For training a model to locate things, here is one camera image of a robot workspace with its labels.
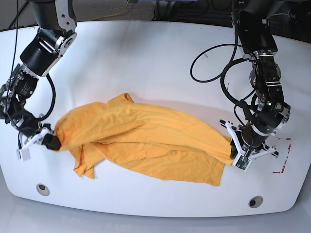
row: metal bracket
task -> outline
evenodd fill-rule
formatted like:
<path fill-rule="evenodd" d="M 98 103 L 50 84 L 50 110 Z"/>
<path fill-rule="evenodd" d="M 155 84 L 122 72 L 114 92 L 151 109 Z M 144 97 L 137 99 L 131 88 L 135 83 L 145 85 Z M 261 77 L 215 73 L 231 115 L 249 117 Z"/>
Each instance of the metal bracket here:
<path fill-rule="evenodd" d="M 51 63 L 51 65 L 46 69 L 42 76 L 47 76 L 52 67 L 64 56 L 65 52 L 69 46 L 74 42 L 77 37 L 77 33 L 71 34 L 69 37 L 65 38 L 60 45 L 56 45 L 57 48 L 54 48 L 58 52 L 57 58 Z"/>
<path fill-rule="evenodd" d="M 263 71 L 263 78 L 268 88 L 269 99 L 273 106 L 277 109 L 277 105 L 281 104 L 281 108 L 284 105 L 284 95 L 282 85 L 280 83 L 280 77 L 277 73 L 276 64 L 272 54 L 260 54 L 259 60 L 261 62 L 261 68 Z"/>
<path fill-rule="evenodd" d="M 245 156 L 246 151 L 242 149 L 240 142 L 239 142 L 239 139 L 238 139 L 237 134 L 236 134 L 237 128 L 235 126 L 233 126 L 233 123 L 231 123 L 230 121 L 227 121 L 224 123 L 224 121 L 221 120 L 221 124 L 227 128 L 228 133 L 230 134 L 230 136 L 231 136 L 231 138 L 235 144 L 235 147 L 237 149 L 237 152 L 238 152 L 237 156 L 235 157 L 235 159 L 232 163 L 233 166 L 237 166 L 238 168 L 240 168 L 240 169 L 244 170 L 244 172 L 246 172 L 248 170 L 249 166 L 251 165 L 253 159 L 257 159 L 257 158 L 262 157 L 262 156 L 267 155 L 267 154 L 272 154 L 275 157 L 278 156 L 278 152 L 276 151 L 275 147 L 268 147 L 268 146 L 264 145 L 264 147 L 263 147 L 264 151 L 261 151 L 261 152 L 256 153 L 256 154 L 251 154 L 249 157 L 246 157 Z"/>
<path fill-rule="evenodd" d="M 30 159 L 29 148 L 34 143 L 41 145 L 45 135 L 47 135 L 47 134 L 53 134 L 53 132 L 51 130 L 49 130 L 48 128 L 44 127 L 44 128 L 42 128 L 40 133 L 37 133 L 36 135 L 34 135 L 32 137 L 28 137 L 25 141 L 25 145 L 22 146 L 21 149 L 17 150 L 17 158 L 21 159 L 22 161 L 29 160 Z"/>

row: red tape mark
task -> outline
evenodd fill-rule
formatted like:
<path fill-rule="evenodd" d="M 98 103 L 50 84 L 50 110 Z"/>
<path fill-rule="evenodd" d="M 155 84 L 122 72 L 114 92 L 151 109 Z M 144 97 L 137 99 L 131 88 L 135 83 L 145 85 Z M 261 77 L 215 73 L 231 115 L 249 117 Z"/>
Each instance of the red tape mark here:
<path fill-rule="evenodd" d="M 291 144 L 288 145 L 288 153 L 287 153 L 288 155 L 290 154 L 291 146 L 292 146 Z M 287 160 L 288 160 L 288 155 L 286 156 L 286 160 L 285 160 L 285 162 L 284 162 L 282 171 L 275 171 L 275 172 L 273 172 L 273 173 L 275 173 L 275 174 L 280 174 L 280 173 L 283 173 L 283 172 L 284 172 L 284 169 L 285 169 L 285 166 L 286 166 L 286 163 L 287 163 Z"/>

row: yellow cloth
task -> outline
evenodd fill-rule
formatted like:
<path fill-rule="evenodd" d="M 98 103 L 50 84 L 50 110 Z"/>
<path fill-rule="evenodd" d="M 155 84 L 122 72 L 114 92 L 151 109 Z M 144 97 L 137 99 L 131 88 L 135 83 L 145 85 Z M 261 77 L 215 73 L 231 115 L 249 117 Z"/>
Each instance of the yellow cloth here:
<path fill-rule="evenodd" d="M 207 124 L 169 108 L 133 103 L 128 94 L 71 110 L 55 133 L 60 151 L 74 156 L 74 171 L 89 178 L 107 159 L 163 180 L 218 186 L 224 164 L 232 163 L 230 143 Z"/>

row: white table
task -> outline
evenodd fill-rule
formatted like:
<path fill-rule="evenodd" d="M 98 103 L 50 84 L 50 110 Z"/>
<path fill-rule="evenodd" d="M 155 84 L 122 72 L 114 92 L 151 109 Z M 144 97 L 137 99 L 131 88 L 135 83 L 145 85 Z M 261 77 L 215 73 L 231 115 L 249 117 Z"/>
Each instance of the white table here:
<path fill-rule="evenodd" d="M 36 30 L 19 30 L 17 54 L 21 54 L 33 39 Z M 106 102 L 128 92 L 135 102 L 181 110 L 222 134 L 228 135 L 219 125 L 219 119 L 237 123 L 233 104 L 221 92 L 219 82 L 196 83 L 189 75 L 193 59 L 201 51 L 217 44 L 232 43 L 232 29 L 124 21 L 79 23 L 77 33 L 76 41 L 50 72 L 57 97 L 55 109 L 46 122 L 55 125 L 72 108 L 94 101 Z M 10 74 L 14 38 L 14 31 L 0 33 L 0 83 L 4 83 Z M 239 216 L 290 209 L 311 163 L 311 45 L 282 37 L 275 39 L 279 48 L 275 60 L 282 71 L 285 100 L 292 106 L 291 119 L 277 134 L 291 138 L 291 141 L 275 137 L 267 141 L 268 145 L 276 144 L 280 151 L 278 159 L 262 157 L 254 161 L 246 173 L 225 166 L 219 187 L 162 181 L 109 161 L 95 167 L 96 178 L 91 180 L 79 178 L 73 172 L 74 158 L 69 152 L 57 153 L 34 146 L 31 160 L 18 160 L 17 131 L 2 123 L 0 165 L 10 192 L 55 205 L 139 216 Z M 203 56 L 195 66 L 194 75 L 208 79 L 218 74 L 228 62 L 232 49 L 221 48 Z M 250 71 L 251 65 L 244 63 L 227 74 L 226 84 L 229 83 L 229 91 L 237 99 L 251 91 Z M 41 78 L 26 109 L 35 116 L 45 113 L 51 98 L 50 86 Z M 292 148 L 288 155 L 289 143 Z M 282 170 L 286 159 L 284 172 L 273 173 Z M 50 189 L 49 196 L 37 192 L 39 183 Z M 264 199 L 257 209 L 248 206 L 255 196 Z"/>

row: gray floor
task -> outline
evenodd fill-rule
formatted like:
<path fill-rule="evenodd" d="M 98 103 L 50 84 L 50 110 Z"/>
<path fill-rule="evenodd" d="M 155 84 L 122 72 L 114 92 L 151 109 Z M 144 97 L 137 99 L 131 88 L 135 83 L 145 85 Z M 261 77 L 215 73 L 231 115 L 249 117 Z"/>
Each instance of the gray floor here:
<path fill-rule="evenodd" d="M 21 7 L 25 0 L 18 0 Z M 126 6 L 126 0 L 73 0 L 78 21 L 87 21 L 94 17 L 115 14 Z M 16 16 L 15 0 L 0 0 L 0 30 L 6 29 Z M 127 10 L 120 16 L 105 18 L 103 20 L 151 20 L 154 17 L 154 7 L 151 1 L 130 3 Z M 19 26 L 35 23 L 31 6 L 19 17 Z"/>

